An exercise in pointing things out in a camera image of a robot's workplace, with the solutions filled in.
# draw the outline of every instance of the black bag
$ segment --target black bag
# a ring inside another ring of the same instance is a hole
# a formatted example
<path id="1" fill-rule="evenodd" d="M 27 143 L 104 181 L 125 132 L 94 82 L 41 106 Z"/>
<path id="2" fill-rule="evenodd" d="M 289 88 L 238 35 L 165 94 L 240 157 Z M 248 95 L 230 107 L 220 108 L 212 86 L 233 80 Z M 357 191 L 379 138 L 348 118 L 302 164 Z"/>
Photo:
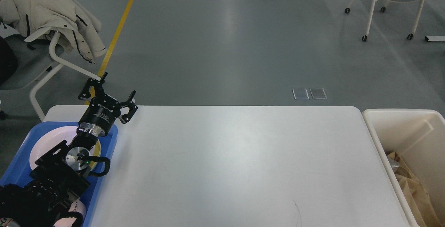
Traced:
<path id="1" fill-rule="evenodd" d="M 17 64 L 13 51 L 0 36 L 0 85 L 17 70 Z"/>

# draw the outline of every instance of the white bin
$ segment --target white bin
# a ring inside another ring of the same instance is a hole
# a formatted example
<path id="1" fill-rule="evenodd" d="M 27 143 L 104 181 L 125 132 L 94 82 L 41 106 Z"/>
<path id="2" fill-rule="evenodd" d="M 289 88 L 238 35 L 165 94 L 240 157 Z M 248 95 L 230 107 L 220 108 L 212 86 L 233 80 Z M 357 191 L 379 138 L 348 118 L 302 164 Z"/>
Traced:
<path id="1" fill-rule="evenodd" d="M 363 118 L 393 184 L 410 226 L 413 213 L 386 158 L 397 151 L 429 193 L 442 226 L 445 226 L 445 120 L 433 110 L 372 109 Z"/>

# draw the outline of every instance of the white jacket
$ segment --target white jacket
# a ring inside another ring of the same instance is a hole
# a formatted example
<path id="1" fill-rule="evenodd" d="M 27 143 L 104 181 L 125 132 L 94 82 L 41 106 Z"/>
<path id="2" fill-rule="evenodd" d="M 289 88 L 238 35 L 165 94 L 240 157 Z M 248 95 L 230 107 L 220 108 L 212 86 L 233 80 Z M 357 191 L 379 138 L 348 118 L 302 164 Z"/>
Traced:
<path id="1" fill-rule="evenodd" d="M 76 0 L 0 0 L 0 17 L 27 41 L 51 40 L 44 27 L 55 27 L 65 51 L 74 48 L 90 63 L 106 52 L 97 35 L 102 24 Z"/>

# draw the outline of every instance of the gray floor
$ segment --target gray floor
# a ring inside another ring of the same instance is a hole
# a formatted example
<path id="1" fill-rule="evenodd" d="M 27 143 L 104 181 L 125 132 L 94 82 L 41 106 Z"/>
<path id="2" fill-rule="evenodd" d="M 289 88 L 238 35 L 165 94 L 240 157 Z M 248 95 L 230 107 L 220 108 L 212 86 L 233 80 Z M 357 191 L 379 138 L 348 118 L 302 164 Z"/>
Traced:
<path id="1" fill-rule="evenodd" d="M 103 23 L 109 45 L 128 0 L 78 0 Z M 371 0 L 135 0 L 107 67 L 105 91 L 139 105 L 352 105 L 427 108 L 445 113 L 444 0 L 426 0 L 417 33 L 406 40 L 416 3 Z M 64 58 L 87 66 L 76 53 Z M 44 111 L 76 100 L 86 78 L 65 68 L 38 93 Z M 292 88 L 323 87 L 326 100 L 297 101 Z M 29 89 L 0 91 L 10 118 L 0 121 L 0 174 L 38 123 Z"/>

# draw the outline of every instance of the caster wheel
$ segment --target caster wheel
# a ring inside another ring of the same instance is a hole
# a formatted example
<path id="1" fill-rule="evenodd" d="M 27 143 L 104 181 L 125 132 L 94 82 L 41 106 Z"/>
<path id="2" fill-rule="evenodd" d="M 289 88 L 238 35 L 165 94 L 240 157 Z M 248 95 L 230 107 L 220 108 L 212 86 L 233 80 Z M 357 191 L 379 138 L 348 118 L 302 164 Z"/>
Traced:
<path id="1" fill-rule="evenodd" d="M 0 111 L 0 120 L 4 120 L 6 119 L 8 115 L 6 115 L 6 113 L 4 111 Z"/>

